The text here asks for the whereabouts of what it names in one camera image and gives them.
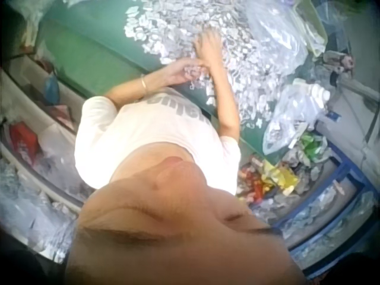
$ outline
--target white bottle cap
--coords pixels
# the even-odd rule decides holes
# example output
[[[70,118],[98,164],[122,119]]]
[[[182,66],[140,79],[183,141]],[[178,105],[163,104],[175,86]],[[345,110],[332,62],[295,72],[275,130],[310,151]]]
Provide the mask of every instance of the white bottle cap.
[[[330,91],[323,89],[322,91],[322,99],[326,103],[327,101],[330,100]]]

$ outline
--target red object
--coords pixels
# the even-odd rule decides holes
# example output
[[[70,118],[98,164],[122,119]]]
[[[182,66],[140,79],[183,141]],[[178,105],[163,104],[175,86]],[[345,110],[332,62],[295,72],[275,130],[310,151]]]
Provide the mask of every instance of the red object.
[[[11,125],[9,127],[9,134],[15,151],[18,151],[18,145],[20,142],[23,142],[26,145],[28,155],[33,164],[39,150],[37,135],[24,122]]]

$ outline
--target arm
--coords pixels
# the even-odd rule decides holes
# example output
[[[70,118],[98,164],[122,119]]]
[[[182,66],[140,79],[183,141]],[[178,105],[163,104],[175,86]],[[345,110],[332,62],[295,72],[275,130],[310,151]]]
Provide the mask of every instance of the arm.
[[[200,59],[182,58],[142,78],[117,85],[104,96],[110,99],[117,109],[120,109],[122,106],[141,99],[162,87],[182,84],[196,79],[200,76],[199,73],[186,74],[184,71],[185,67],[194,65],[200,66],[203,65],[203,62]]]
[[[195,41],[195,48],[200,59],[208,65],[210,75],[214,80],[219,118],[219,136],[234,138],[239,142],[240,119],[236,107],[227,71],[223,66],[221,54],[221,39],[217,32],[207,30]]]

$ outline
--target neck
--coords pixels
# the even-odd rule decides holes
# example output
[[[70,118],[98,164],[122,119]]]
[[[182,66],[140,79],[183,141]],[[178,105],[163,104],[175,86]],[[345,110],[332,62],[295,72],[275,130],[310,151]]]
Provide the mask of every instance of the neck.
[[[149,169],[171,156],[194,162],[191,154],[183,147],[169,142],[155,142],[144,145],[127,156],[113,173],[110,183]]]

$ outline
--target green table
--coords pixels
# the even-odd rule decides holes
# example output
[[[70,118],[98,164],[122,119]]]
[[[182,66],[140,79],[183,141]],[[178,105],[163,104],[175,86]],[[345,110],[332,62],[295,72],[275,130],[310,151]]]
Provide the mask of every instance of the green table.
[[[74,5],[68,9],[62,1],[56,1],[53,7],[46,14],[42,26],[47,23],[55,23],[65,29],[73,31],[81,37],[86,37],[96,45],[106,47],[107,51],[126,61],[132,70],[132,74],[137,76],[139,72],[150,72],[159,69],[159,57],[144,53],[141,42],[135,42],[131,38],[127,38],[124,34],[124,26],[126,23],[125,11],[131,7],[141,5],[139,1],[132,0],[98,0],[88,1]],[[216,116],[216,109],[206,104],[204,90],[190,90],[188,85],[177,87],[178,91],[193,101],[200,108],[209,114]],[[262,124],[262,128],[249,129],[245,128],[241,132],[241,139],[249,145],[252,150],[260,155],[262,153],[262,140],[267,123]],[[272,164],[276,164],[283,157],[287,148],[270,154],[265,157]]]

